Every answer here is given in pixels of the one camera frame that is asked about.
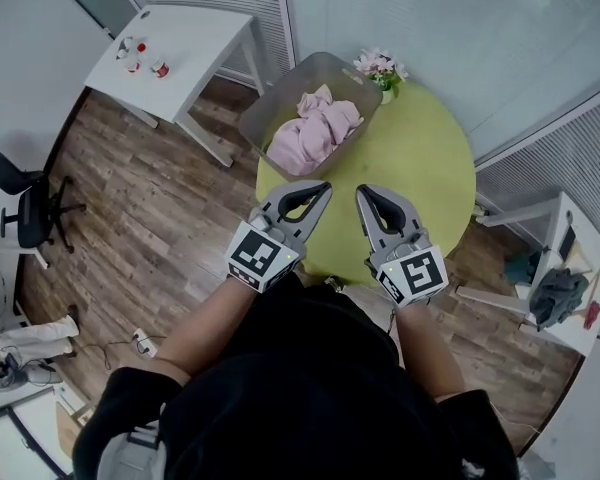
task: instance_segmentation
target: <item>office chair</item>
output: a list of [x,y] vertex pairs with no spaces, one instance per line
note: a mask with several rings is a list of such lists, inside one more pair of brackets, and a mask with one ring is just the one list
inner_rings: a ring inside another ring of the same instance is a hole
[[62,180],[58,193],[49,197],[49,177],[43,171],[21,171],[0,153],[0,189],[9,195],[24,191],[18,202],[17,215],[7,215],[6,209],[2,209],[0,218],[2,238],[5,237],[6,225],[17,222],[20,247],[32,249],[43,242],[53,244],[50,236],[55,226],[67,251],[73,253],[74,247],[67,241],[60,216],[73,210],[85,211],[87,205],[61,206],[64,189],[72,183],[73,180],[66,176]]

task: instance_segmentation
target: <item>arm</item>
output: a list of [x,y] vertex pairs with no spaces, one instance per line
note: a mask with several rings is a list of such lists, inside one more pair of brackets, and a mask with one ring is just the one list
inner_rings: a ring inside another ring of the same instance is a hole
[[237,279],[226,279],[207,300],[178,323],[156,357],[141,368],[186,384],[218,358],[256,295]]
[[465,391],[460,367],[424,304],[397,310],[396,327],[405,368],[436,401]]

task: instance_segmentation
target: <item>dark clothing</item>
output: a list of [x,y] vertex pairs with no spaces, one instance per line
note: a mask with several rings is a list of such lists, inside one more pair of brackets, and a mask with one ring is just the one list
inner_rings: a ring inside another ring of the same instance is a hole
[[166,478],[517,479],[484,391],[436,404],[398,365],[393,340],[348,297],[289,275],[256,299],[223,357],[184,388],[116,371],[73,454],[94,478],[114,436],[158,419]]

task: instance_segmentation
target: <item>power strip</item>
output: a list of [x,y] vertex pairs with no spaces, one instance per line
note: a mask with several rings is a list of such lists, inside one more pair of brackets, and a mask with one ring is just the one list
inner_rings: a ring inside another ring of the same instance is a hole
[[135,345],[139,351],[150,357],[154,357],[158,353],[158,347],[151,338],[142,329],[138,328],[133,333],[133,345]]

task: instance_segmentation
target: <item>pink towel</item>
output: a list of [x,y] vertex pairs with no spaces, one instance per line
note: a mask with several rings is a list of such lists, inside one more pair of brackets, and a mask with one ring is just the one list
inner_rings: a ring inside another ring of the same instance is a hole
[[298,115],[278,129],[267,151],[269,158],[296,176],[316,169],[364,120],[350,101],[333,101],[326,84],[302,95]]

